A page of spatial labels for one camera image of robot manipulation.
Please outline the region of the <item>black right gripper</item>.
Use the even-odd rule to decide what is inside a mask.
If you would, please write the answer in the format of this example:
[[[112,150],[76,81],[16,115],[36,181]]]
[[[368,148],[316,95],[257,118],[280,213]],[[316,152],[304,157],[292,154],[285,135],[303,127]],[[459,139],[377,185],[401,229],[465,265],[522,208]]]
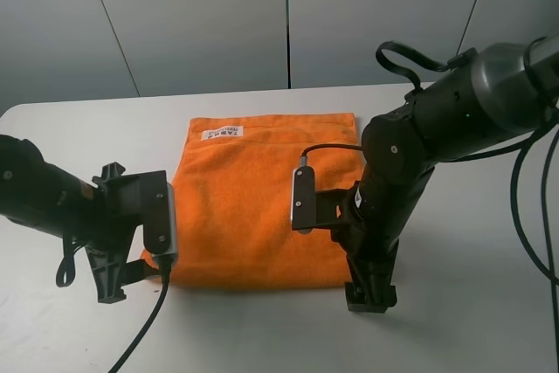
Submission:
[[[346,253],[350,282],[345,297],[350,312],[385,313],[397,303],[391,284],[400,235],[400,197],[394,185],[368,180],[348,190],[316,194],[317,226]],[[360,268],[369,268],[368,286]]]

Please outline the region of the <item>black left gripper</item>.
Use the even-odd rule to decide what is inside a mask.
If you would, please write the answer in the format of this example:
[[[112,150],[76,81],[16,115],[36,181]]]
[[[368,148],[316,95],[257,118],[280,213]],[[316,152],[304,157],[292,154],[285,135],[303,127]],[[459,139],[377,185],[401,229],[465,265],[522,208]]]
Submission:
[[[132,285],[158,276],[158,269],[146,260],[127,263],[130,245],[137,227],[143,231],[149,206],[155,195],[165,189],[164,170],[126,175],[117,162],[102,168],[93,178],[100,193],[95,211],[96,225],[87,239],[86,256],[93,274],[97,301],[113,304],[125,300],[123,285]]]

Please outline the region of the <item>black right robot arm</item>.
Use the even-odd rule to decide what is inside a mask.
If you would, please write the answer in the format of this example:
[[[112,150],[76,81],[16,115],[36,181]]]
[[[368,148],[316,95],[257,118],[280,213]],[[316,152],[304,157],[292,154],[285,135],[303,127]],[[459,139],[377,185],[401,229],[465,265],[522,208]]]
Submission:
[[[362,177],[342,192],[332,239],[346,254],[352,312],[383,313],[393,286],[399,237],[435,167],[470,161],[489,148],[547,127],[557,114],[558,38],[498,43],[438,62],[388,41],[377,62],[412,84],[404,104],[362,132]]]

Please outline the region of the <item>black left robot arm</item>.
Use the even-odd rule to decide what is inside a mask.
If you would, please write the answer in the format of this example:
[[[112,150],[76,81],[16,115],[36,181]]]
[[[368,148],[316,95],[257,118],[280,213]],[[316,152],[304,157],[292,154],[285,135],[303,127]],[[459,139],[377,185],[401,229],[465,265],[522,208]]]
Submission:
[[[176,234],[171,188],[162,170],[128,175],[112,162],[86,183],[46,162],[32,142],[4,135],[1,214],[61,239],[58,287],[74,282],[80,249],[100,303],[125,300],[125,286],[155,276],[169,283]]]

